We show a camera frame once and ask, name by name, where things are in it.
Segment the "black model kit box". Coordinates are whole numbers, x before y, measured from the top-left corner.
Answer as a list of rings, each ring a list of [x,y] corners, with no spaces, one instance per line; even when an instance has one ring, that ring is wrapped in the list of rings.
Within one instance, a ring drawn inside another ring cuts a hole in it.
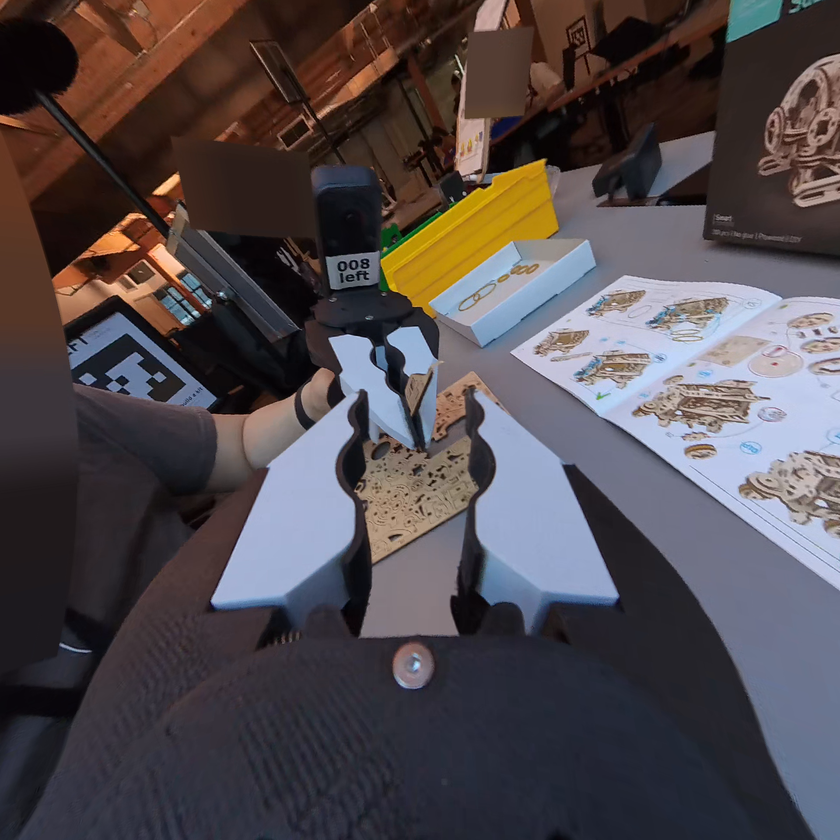
[[[839,253],[839,2],[731,2],[703,235]]]

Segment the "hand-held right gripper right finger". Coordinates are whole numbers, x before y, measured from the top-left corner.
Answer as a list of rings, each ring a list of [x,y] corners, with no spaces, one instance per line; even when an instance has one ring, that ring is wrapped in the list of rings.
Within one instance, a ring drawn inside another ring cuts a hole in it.
[[[458,632],[476,634],[501,603],[519,609],[526,634],[543,630],[555,604],[617,606],[564,462],[485,393],[471,386],[464,400],[476,493],[451,600]]]

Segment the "framed tag sign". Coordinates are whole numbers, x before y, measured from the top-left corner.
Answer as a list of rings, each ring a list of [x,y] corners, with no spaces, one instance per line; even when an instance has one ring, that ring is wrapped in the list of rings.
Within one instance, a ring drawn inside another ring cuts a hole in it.
[[[75,385],[209,411],[224,404],[226,393],[120,297],[73,319],[64,333]]]

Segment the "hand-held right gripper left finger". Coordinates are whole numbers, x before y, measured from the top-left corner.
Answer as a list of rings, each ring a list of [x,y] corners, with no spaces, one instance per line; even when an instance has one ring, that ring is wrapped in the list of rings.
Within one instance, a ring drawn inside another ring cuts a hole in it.
[[[369,437],[365,391],[352,392],[275,458],[212,597],[216,611],[268,607],[300,631],[321,606],[361,633],[371,546],[355,488]]]

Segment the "black device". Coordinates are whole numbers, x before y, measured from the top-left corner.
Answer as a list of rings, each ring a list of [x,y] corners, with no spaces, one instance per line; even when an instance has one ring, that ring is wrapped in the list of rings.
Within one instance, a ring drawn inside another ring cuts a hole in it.
[[[654,122],[645,124],[622,152],[602,164],[592,181],[595,197],[607,196],[624,189],[630,201],[648,198],[663,163]]]

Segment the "wooden model part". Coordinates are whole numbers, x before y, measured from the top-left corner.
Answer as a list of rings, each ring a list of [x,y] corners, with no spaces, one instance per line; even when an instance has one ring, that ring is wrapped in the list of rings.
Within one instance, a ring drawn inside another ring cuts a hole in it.
[[[430,364],[425,373],[406,373],[406,384],[404,389],[404,402],[406,405],[407,418],[413,423],[417,430],[423,428],[421,419],[422,406],[426,393],[429,391],[436,373],[439,362]]]

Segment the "black panel on stand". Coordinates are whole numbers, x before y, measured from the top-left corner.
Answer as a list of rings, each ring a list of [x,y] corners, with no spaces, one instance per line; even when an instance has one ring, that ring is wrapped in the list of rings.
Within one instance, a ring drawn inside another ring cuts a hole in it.
[[[303,108],[303,111],[308,114],[322,137],[326,140],[339,163],[342,165],[346,164],[339,145],[330,132],[327,131],[326,126],[312,106],[310,97],[306,93],[305,88],[280,45],[275,40],[269,39],[251,40],[248,43],[262,70],[265,72],[280,98],[290,107]]]

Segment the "set of tan rubber bands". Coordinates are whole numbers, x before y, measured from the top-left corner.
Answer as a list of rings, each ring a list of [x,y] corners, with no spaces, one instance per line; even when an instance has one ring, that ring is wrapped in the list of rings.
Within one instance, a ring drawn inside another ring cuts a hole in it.
[[[470,312],[474,309],[489,308],[499,301],[510,298],[517,291],[525,288],[532,275],[541,268],[539,262],[531,264],[517,263],[509,271],[494,280],[487,281],[468,294],[457,306],[457,312]]]

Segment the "yellow plastic bin stack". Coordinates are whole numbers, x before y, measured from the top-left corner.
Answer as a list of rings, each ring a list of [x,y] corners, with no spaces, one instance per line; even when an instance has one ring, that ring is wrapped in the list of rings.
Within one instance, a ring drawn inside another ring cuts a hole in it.
[[[513,241],[546,239],[559,223],[545,161],[495,176],[381,260],[392,291],[433,315],[431,301]]]

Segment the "laser-cut wooden parts sheet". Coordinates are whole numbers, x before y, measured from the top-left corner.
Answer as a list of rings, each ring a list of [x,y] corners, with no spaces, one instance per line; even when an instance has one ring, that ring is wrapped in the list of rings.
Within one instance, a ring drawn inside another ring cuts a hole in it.
[[[469,474],[469,437],[465,431],[464,393],[469,388],[492,394],[478,374],[470,372],[437,397],[433,443],[449,443],[435,454],[406,448],[380,434],[364,444],[365,472],[356,487],[362,500],[373,564],[389,557],[452,519],[468,507],[476,492]]]

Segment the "grey monitor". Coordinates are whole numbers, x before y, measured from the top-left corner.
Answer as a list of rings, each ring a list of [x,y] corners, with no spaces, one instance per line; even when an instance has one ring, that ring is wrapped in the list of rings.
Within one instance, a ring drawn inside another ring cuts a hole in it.
[[[299,331],[298,325],[209,233],[190,225],[182,201],[175,205],[166,249],[209,292],[235,303],[268,341],[274,343]]]

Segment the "person's left forearm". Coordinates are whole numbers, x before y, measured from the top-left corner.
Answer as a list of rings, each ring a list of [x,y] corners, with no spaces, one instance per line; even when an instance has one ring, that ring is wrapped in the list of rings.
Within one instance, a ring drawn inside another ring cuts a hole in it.
[[[129,456],[175,496],[240,488],[304,434],[300,417],[308,420],[293,399],[233,415],[86,385],[73,392],[80,429]]]

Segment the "white board with colour notes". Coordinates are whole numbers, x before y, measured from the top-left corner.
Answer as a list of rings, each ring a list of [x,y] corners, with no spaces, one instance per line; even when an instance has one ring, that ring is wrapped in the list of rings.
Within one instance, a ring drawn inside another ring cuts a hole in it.
[[[480,182],[487,173],[492,124],[493,118],[458,116],[455,168],[465,181]]]

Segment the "person's left hand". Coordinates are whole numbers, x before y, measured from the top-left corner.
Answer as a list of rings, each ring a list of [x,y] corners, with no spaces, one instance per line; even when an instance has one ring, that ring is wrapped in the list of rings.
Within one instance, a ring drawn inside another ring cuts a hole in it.
[[[335,374],[324,368],[301,385],[293,398],[295,416],[304,431],[312,428],[343,399]]]

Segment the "black fuzzy microphone on boom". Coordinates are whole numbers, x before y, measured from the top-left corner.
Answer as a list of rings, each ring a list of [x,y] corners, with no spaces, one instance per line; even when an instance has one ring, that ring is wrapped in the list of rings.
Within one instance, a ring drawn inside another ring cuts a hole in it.
[[[62,30],[49,22],[9,18],[1,23],[1,114],[17,117],[37,106],[58,122],[77,145],[106,172],[154,228],[168,238],[170,226],[114,168],[110,159],[56,101],[76,78],[79,56]]]

